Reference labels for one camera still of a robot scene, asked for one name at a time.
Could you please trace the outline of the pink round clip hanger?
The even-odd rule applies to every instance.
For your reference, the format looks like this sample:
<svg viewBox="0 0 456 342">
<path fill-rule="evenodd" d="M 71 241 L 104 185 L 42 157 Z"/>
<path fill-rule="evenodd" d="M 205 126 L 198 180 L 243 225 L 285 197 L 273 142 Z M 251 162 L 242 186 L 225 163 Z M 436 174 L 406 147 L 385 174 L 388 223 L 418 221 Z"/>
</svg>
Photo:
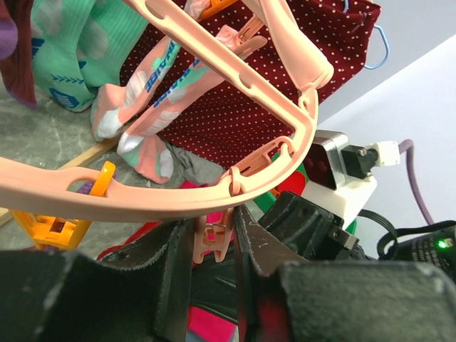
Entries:
<svg viewBox="0 0 456 342">
<path fill-rule="evenodd" d="M 197 131 L 192 143 L 200 151 L 218 140 L 224 143 L 221 158 L 240 156 L 212 186 L 189 190 L 130 187 L 112 180 L 110 171 L 83 167 L 45 170 L 2 159 L 1 206 L 14 212 L 97 222 L 193 218 L 197 222 L 194 261 L 202 262 L 207 251 L 222 261 L 232 235 L 234 208 L 289 177 L 313 141 L 306 155 L 297 160 L 284 142 L 295 132 L 292 137 L 282 135 L 266 141 L 264 134 L 256 131 L 249 139 L 247 131 L 256 129 L 259 116 L 248 114 L 244 103 L 237 109 L 237 117 L 225 117 L 214 106 L 206 115 L 186 119 L 187 126 Z M 90 194 L 77 193 L 86 181 L 94 182 Z"/>
</svg>

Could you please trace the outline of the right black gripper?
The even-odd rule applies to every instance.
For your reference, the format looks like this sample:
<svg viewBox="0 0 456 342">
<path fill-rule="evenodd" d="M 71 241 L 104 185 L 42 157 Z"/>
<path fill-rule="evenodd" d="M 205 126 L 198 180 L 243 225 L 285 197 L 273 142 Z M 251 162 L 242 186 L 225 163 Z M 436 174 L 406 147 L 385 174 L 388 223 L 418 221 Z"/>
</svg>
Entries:
<svg viewBox="0 0 456 342">
<path fill-rule="evenodd" d="M 342 229 L 344 220 L 304 198 L 268 211 L 259 224 L 291 251 L 307 260 L 360 259 L 354 235 Z"/>
</svg>

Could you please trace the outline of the purple orange striped sock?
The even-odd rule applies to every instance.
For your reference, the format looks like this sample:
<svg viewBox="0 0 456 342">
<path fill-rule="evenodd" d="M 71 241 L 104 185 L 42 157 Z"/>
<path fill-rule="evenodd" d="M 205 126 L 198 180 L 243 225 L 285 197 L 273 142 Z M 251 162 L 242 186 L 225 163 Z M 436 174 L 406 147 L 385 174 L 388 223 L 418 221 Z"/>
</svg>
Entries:
<svg viewBox="0 0 456 342">
<path fill-rule="evenodd" d="M 83 194 L 83 195 L 89 195 L 93 186 L 94 186 L 94 182 L 86 181 L 79 187 L 79 189 L 76 192 Z"/>
</svg>

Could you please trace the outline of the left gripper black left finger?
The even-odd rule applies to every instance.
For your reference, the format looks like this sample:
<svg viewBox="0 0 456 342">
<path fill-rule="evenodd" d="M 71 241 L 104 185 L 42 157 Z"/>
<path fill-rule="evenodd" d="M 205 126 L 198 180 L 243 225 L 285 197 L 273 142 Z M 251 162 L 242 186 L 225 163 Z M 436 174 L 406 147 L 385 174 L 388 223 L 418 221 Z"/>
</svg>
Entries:
<svg viewBox="0 0 456 342">
<path fill-rule="evenodd" d="M 96 261 L 76 251 L 1 253 L 3 341 L 183 341 L 192 222 L 166 222 Z"/>
</svg>

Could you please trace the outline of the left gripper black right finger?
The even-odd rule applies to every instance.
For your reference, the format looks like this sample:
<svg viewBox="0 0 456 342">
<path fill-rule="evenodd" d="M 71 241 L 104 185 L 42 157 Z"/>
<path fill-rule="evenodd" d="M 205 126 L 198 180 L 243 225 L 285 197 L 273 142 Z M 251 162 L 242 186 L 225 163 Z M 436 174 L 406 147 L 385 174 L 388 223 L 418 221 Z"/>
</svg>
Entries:
<svg viewBox="0 0 456 342">
<path fill-rule="evenodd" d="M 241 341 L 453 341 L 455 283 L 432 264 L 306 261 L 234 211 Z"/>
</svg>

